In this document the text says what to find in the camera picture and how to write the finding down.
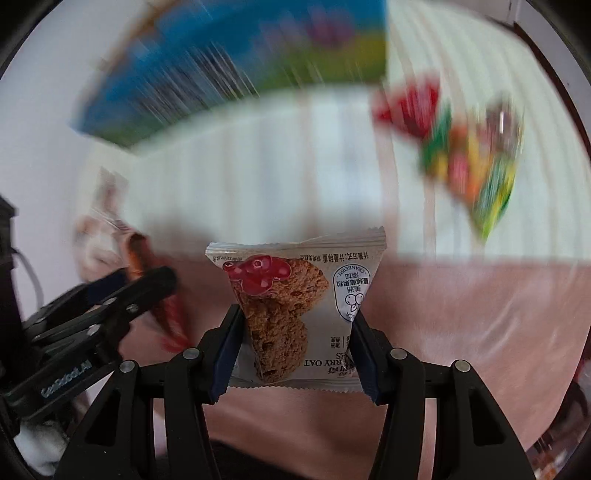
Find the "oat cookie packet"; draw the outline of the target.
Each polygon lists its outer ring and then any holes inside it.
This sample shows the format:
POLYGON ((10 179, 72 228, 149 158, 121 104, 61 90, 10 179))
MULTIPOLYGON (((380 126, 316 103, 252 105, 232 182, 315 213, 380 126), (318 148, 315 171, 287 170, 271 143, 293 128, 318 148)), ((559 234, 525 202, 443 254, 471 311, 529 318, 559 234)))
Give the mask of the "oat cookie packet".
POLYGON ((209 244, 205 255, 228 277, 246 320, 231 385, 361 391, 349 338, 386 249, 382 227, 304 242, 209 244))

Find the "red snack packet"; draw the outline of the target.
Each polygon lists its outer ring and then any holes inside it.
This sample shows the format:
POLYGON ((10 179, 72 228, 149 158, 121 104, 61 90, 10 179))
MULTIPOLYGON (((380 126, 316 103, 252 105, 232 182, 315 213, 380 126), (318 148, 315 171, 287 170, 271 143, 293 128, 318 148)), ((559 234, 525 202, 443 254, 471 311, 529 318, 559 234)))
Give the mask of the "red snack packet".
MULTIPOLYGON (((124 236, 122 253, 126 274, 131 281, 139 280, 162 266, 151 249, 148 237, 136 231, 124 236)), ((188 316, 179 294, 162 283, 150 287, 149 292, 155 296, 149 311, 161 331, 162 347, 174 354, 185 350, 190 346, 188 316)))

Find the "striped white pink quilt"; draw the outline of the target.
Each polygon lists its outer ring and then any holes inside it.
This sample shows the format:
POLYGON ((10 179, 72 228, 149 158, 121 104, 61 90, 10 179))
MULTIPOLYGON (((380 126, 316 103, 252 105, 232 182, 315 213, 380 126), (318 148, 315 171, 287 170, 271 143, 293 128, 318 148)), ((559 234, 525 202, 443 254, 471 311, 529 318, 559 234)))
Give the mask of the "striped white pink quilt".
POLYGON ((524 447, 552 423, 590 329, 590 162, 570 113, 514 34, 450 5, 390 5, 392 84, 427 72, 455 113, 508 94, 524 114, 505 215, 486 242, 419 171, 415 141, 370 117, 370 92, 284 91, 187 119, 131 150, 98 143, 105 197, 176 269, 193 341, 233 300, 214 241, 298 242, 383 227, 363 304, 417 357, 470 361, 524 447))

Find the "cardboard snack box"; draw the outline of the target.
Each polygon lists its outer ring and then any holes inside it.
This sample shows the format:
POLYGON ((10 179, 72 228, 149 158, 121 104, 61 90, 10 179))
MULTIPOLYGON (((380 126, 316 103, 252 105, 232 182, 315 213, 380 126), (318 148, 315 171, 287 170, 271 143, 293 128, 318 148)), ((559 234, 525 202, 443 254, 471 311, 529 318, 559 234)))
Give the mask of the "cardboard snack box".
POLYGON ((168 1, 120 45, 74 127, 130 148, 224 103, 382 80, 383 1, 168 1))

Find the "green candy ball packet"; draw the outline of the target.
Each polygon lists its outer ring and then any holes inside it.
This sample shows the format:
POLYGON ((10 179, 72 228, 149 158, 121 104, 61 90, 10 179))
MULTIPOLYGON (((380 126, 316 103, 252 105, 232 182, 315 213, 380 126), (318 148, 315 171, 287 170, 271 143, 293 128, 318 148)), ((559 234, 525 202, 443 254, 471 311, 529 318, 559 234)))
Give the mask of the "green candy ball packet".
POLYGON ((449 103, 436 110, 421 147, 421 168, 444 183, 468 209, 487 241, 505 213, 522 150, 524 112, 508 96, 455 117, 449 103))

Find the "small red triangular packet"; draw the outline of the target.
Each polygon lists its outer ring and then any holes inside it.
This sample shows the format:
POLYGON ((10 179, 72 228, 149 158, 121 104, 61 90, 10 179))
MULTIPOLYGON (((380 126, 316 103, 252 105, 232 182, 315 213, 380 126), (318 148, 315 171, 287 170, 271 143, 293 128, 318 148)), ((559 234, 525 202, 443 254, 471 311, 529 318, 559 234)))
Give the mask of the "small red triangular packet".
POLYGON ((380 123, 393 125, 400 132, 423 140, 435 123, 440 96, 438 77, 420 77, 394 90, 382 90, 375 97, 372 115, 380 123))

